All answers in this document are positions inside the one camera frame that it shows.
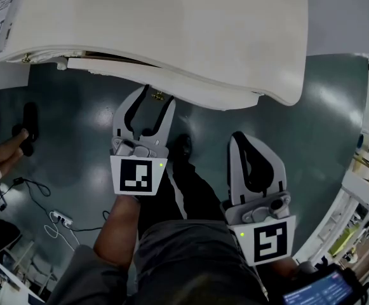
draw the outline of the phone screen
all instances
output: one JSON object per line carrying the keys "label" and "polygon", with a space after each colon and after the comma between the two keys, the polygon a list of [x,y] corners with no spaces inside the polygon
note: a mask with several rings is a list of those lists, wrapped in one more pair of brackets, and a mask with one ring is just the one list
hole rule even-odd
{"label": "phone screen", "polygon": [[337,305],[353,290],[338,271],[283,296],[285,305]]}

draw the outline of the gray concrete floor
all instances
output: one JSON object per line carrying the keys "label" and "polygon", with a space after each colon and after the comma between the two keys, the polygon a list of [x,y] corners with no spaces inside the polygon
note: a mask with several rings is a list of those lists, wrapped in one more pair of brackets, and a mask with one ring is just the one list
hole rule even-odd
{"label": "gray concrete floor", "polygon": [[[353,55],[308,57],[302,98],[293,107],[261,97],[256,107],[222,112],[178,100],[169,140],[191,135],[191,162],[221,200],[227,198],[226,147],[233,132],[256,136],[277,152],[286,166],[291,210],[297,215],[296,252],[337,195],[352,158],[366,104],[367,64]],[[0,142],[22,121],[23,105],[29,101],[39,108],[40,138],[34,155],[24,158],[3,182],[10,186],[14,177],[22,176],[46,184],[49,198],[34,190],[44,207],[72,217],[79,229],[101,226],[102,211],[115,200],[109,164],[112,115],[139,86],[84,71],[58,71],[52,64],[32,66],[28,87],[0,91]],[[133,122],[139,133],[152,126],[162,104],[145,101]],[[60,276],[71,249],[45,233],[43,225],[49,222],[25,186],[8,193],[6,200],[8,208],[0,218],[35,240],[37,255]],[[75,245],[68,231],[60,231]],[[98,231],[76,234],[92,246]]]}

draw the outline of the electrical outlet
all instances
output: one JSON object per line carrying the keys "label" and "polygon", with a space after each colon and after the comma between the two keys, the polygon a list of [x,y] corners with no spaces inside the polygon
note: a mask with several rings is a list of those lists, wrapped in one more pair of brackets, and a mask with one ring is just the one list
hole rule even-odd
{"label": "electrical outlet", "polygon": [[57,218],[60,222],[63,222],[63,225],[67,228],[71,228],[72,219],[57,210],[53,211],[53,217]]}

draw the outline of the sticker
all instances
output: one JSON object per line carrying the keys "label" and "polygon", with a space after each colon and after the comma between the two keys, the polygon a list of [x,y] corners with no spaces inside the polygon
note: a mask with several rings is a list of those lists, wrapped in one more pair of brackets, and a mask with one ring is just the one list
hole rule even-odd
{"label": "sticker", "polygon": [[287,223],[255,228],[255,262],[287,254]]}
{"label": "sticker", "polygon": [[111,156],[115,194],[154,196],[166,164],[167,158]]}
{"label": "sticker", "polygon": [[121,191],[152,192],[152,161],[122,159],[119,186]]}
{"label": "sticker", "polygon": [[295,216],[254,224],[229,226],[249,266],[268,263],[292,254]]}

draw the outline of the black shoe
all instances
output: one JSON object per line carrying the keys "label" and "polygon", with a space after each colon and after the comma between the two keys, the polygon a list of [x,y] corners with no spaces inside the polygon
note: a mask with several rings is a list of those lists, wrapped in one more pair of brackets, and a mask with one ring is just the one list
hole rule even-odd
{"label": "black shoe", "polygon": [[191,138],[189,135],[180,135],[171,150],[171,158],[176,161],[188,161],[192,152]]}
{"label": "black shoe", "polygon": [[39,128],[37,127],[37,105],[29,102],[23,107],[23,123],[22,126],[29,132],[27,139],[35,142],[39,136]]}

